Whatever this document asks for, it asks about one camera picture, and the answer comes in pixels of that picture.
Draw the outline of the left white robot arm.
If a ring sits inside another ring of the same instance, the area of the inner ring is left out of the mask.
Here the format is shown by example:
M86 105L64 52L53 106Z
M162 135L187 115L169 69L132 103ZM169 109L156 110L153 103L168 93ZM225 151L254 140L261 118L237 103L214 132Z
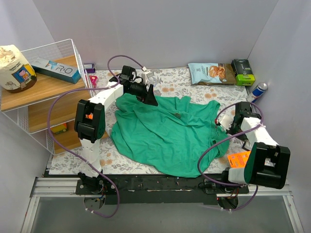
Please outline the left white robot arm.
M128 93L136 96L144 104L158 106L154 96L154 85L147 84L154 73L142 68L141 76L129 66L123 66L116 77L109 80L107 90L99 92L88 100L80 100L77 104L74 130L77 132L82 145L81 157L86 160L86 165L78 173L82 185L92 194L104 191L104 183L98 177L101 172L99 149L100 139L105 133L105 109L117 98Z

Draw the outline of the green garment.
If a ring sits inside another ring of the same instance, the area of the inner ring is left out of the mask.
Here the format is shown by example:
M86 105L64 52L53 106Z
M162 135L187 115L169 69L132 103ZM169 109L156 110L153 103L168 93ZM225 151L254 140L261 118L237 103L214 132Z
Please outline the green garment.
M226 154L229 141L199 160L209 147L227 138L214 122L220 108L217 101L197 104L188 96L157 96L156 100L158 106L144 104L130 94L116 100L111 139L120 154L161 173L185 178L200 176L215 158Z

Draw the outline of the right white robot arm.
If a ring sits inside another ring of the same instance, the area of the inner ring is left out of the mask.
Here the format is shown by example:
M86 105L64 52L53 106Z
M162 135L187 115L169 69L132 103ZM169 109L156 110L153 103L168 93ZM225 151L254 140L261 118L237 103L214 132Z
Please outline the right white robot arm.
M219 124L227 133L238 135L243 142L249 142L251 150L244 165L231 167L222 172L220 188L233 192L238 184L255 184L269 188L282 189L286 182L291 152L288 147L279 145L269 135L262 122L263 117L252 111L251 103L235 104L235 116L223 116Z

